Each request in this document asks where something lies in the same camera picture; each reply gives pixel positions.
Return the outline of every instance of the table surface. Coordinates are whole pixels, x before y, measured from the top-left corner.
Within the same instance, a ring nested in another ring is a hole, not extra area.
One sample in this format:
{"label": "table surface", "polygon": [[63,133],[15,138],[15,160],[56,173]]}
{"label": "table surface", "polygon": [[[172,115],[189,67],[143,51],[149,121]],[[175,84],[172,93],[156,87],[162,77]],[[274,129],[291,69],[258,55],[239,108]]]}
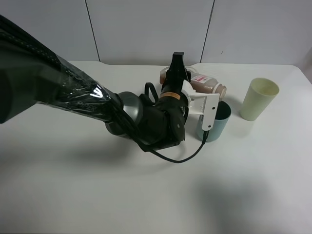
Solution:
{"label": "table surface", "polygon": [[[104,87],[157,89],[163,66],[73,61]],[[192,160],[166,162],[102,122],[35,105],[0,126],[0,232],[107,234],[312,233],[312,85],[289,65],[193,65],[228,88],[233,114]],[[280,93],[254,122],[238,110],[250,81]],[[182,159],[200,145],[162,150]]]}

